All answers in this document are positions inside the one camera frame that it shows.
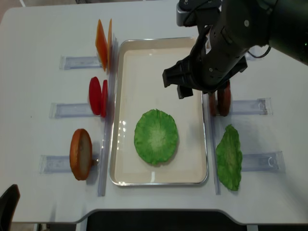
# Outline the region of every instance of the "metal tray rim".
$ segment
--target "metal tray rim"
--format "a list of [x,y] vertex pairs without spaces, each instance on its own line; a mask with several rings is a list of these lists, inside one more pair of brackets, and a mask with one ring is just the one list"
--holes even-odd
[[[192,39],[193,37],[179,37],[180,39]],[[147,38],[147,39],[134,39],[134,40],[125,40],[122,42],[120,48],[119,48],[119,53],[118,53],[118,61],[120,59],[120,51],[121,51],[121,48],[123,47],[124,44],[128,43],[128,42],[136,42],[136,41],[153,41],[153,40],[166,40],[166,39],[179,39],[179,38],[158,38],[158,39],[153,39],[153,38]],[[119,75],[119,71],[118,71],[118,68],[119,68],[119,62],[118,62],[118,67],[117,67],[117,75],[116,75],[116,84],[115,84],[115,88],[117,88],[117,83],[118,83],[118,75]],[[117,101],[116,101],[116,95],[117,95],[117,89],[115,89],[115,108],[116,108],[116,105],[117,105]],[[200,182],[195,182],[195,183],[188,183],[188,182],[181,182],[181,183],[118,183],[118,182],[115,182],[113,180],[113,178],[111,177],[111,168],[110,168],[110,165],[111,165],[111,155],[112,155],[112,145],[113,145],[113,142],[112,142],[112,139],[113,139],[113,132],[112,132],[112,137],[111,137],[111,142],[110,142],[110,146],[109,146],[109,178],[111,180],[111,182],[116,185],[116,186],[119,186],[119,187],[130,187],[130,186],[186,186],[186,185],[189,185],[189,186],[197,186],[197,185],[201,185],[203,183],[206,182],[207,178],[208,178],[208,158],[207,158],[207,145],[206,145],[206,133],[205,133],[205,107],[204,107],[204,100],[203,100],[203,93],[201,92],[201,106],[202,106],[202,122],[203,122],[203,133],[204,133],[204,144],[205,144],[205,159],[206,159],[206,175],[204,177],[204,179]]]

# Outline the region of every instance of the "white tray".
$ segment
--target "white tray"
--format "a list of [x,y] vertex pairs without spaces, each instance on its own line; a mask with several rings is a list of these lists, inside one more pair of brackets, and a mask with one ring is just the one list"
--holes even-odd
[[[169,38],[130,40],[119,51],[110,177],[118,186],[200,184],[208,173],[202,94],[178,99],[177,86],[164,88],[162,73],[186,57],[195,40]],[[171,115],[179,146],[168,164],[144,162],[134,146],[134,131],[142,114],[159,109]]]

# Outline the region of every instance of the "green lettuce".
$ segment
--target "green lettuce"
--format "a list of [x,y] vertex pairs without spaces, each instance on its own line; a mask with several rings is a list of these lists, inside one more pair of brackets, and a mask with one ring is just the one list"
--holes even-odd
[[216,148],[218,177],[227,189],[237,191],[242,179],[241,143],[239,133],[230,124]]
[[168,161],[178,144],[178,130],[172,116],[159,110],[144,113],[135,129],[134,144],[138,155],[157,165]]

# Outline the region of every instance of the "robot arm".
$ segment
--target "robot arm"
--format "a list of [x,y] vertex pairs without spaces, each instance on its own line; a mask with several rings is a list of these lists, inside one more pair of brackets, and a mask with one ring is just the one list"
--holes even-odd
[[197,25],[198,39],[189,56],[163,72],[165,87],[178,85],[180,99],[193,95],[192,89],[210,93],[226,88],[232,76],[247,68],[244,55],[255,45],[269,44],[308,65],[307,0],[224,0],[218,14],[217,1],[203,0],[193,12],[183,13],[180,7],[187,8],[189,1],[196,4],[180,0],[177,22]]

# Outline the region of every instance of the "white table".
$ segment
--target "white table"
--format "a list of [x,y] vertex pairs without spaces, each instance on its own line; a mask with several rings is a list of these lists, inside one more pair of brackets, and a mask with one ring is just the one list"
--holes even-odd
[[127,39],[197,36],[176,25],[176,0],[67,5],[9,10],[0,25],[0,192],[19,186],[15,222],[76,222],[103,209],[219,210],[240,223],[308,222],[308,67],[277,51],[231,80],[234,99],[272,98],[272,131],[286,177],[242,174],[237,195],[215,195],[211,150],[209,178],[201,187],[119,188],[108,179],[105,197],[97,184],[73,174],[39,174],[40,155],[67,155],[73,132],[85,128],[102,145],[98,118],[50,120],[51,103],[87,101],[89,80],[100,69],[59,70],[61,55],[91,56],[97,20]]

